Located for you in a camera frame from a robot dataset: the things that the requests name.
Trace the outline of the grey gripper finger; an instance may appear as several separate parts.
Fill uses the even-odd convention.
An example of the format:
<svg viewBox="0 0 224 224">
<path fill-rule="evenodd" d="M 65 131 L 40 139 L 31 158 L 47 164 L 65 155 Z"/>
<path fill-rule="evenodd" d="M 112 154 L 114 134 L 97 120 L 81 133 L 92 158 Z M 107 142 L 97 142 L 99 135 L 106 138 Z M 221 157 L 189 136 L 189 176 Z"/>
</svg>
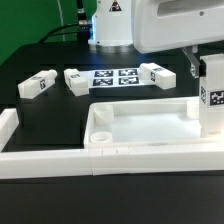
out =
<svg viewBox="0 0 224 224">
<path fill-rule="evenodd" d="M 199 77 L 200 62 L 195 56 L 195 54 L 198 52 L 198 46 L 193 45 L 193 46 L 183 47 L 182 51 L 191 63 L 191 66 L 190 66 L 191 75 L 194 78 L 198 78 Z"/>
</svg>

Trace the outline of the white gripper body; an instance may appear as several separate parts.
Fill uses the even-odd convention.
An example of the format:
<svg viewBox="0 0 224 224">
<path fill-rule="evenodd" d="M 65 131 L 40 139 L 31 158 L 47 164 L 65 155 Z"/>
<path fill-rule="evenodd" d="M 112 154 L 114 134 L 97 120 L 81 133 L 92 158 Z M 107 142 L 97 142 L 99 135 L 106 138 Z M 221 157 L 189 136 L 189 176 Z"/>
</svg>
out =
<svg viewBox="0 0 224 224">
<path fill-rule="evenodd" d="M 224 0 L 134 0 L 132 31 L 141 53 L 224 40 Z"/>
</svg>

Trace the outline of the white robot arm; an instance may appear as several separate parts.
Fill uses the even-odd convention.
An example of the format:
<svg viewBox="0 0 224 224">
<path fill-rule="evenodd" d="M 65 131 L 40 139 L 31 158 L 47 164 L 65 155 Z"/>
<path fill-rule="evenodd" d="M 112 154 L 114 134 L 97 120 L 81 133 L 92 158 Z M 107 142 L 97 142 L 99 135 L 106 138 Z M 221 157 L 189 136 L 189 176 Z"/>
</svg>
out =
<svg viewBox="0 0 224 224">
<path fill-rule="evenodd" d="M 224 0 L 96 0 L 90 48 L 141 53 L 181 48 L 198 77 L 201 44 L 224 40 Z"/>
</svg>

